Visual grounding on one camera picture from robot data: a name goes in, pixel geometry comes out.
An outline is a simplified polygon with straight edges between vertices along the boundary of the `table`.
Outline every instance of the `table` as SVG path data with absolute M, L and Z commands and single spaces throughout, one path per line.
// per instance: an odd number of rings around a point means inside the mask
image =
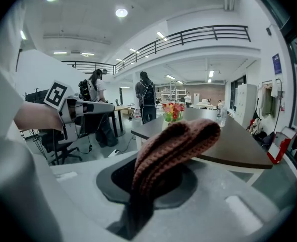
M 207 109 L 211 109 L 213 110 L 213 105 L 211 105 L 210 103 L 202 103 L 202 102 L 199 102 L 196 104 L 199 108 L 200 107 L 206 107 Z
M 216 115 L 215 110 L 186 108 L 183 119 L 209 118 L 216 120 Z M 159 117 L 131 131 L 136 135 L 138 150 L 141 148 L 142 140 L 145 141 L 162 132 L 164 121 L 163 117 Z M 242 126 L 229 116 L 225 126 L 221 128 L 221 135 L 217 143 L 194 160 L 218 165 L 229 171 L 251 173 L 253 176 L 247 182 L 250 185 L 265 169 L 271 169 L 273 166 L 266 152 Z
M 115 106 L 114 110 L 118 111 L 118 118 L 119 118 L 119 125 L 120 125 L 120 130 L 117 129 L 116 127 L 116 120 L 115 120 L 115 115 L 114 112 L 112 112 L 110 114 L 111 118 L 112 118 L 112 126 L 113 126 L 113 131 L 114 131 L 114 135 L 116 137 L 120 137 L 122 135 L 125 134 L 125 131 L 123 129 L 123 121 L 122 121 L 122 114 L 121 114 L 121 110 L 127 109 L 129 108 L 129 106 Z

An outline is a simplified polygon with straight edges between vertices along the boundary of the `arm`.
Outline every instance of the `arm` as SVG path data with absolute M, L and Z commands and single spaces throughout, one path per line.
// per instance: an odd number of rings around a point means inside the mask
M 99 91 L 99 97 L 100 97 L 100 100 L 102 100 L 103 102 L 106 102 L 106 99 L 104 98 L 104 95 L 103 95 L 103 90 Z
M 139 99 L 140 94 L 139 94 L 139 85 L 138 85 L 138 83 L 135 85 L 135 92 L 136 92 L 136 97 Z
M 14 117 L 18 129 L 56 129 L 62 130 L 58 112 L 44 104 L 24 101 Z

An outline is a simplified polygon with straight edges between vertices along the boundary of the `white sleeve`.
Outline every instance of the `white sleeve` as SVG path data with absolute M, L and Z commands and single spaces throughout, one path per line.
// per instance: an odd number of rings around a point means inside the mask
M 97 79 L 97 91 L 104 91 L 106 89 L 106 83 L 101 79 Z

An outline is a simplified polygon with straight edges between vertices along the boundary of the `white table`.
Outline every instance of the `white table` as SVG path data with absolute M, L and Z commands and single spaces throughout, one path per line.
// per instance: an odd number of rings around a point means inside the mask
M 210 103 L 203 103 L 203 102 L 199 102 L 196 104 L 198 106 L 198 108 L 201 108 L 201 107 L 206 107 L 207 109 L 210 109 L 210 110 L 213 110 L 213 105 L 210 104 Z

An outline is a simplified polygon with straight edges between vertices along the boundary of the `gray table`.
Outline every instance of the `gray table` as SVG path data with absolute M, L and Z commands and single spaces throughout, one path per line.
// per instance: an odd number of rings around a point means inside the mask
M 208 118 L 216 120 L 216 111 L 206 109 L 186 108 L 183 114 L 185 120 Z M 163 116 L 133 129 L 136 135 L 138 150 L 145 140 L 162 132 L 165 128 Z M 265 169 L 271 169 L 273 164 L 265 151 L 233 118 L 227 117 L 225 126 L 221 128 L 218 142 L 195 160 L 224 167 L 229 171 L 251 173 L 248 180 L 252 185 Z

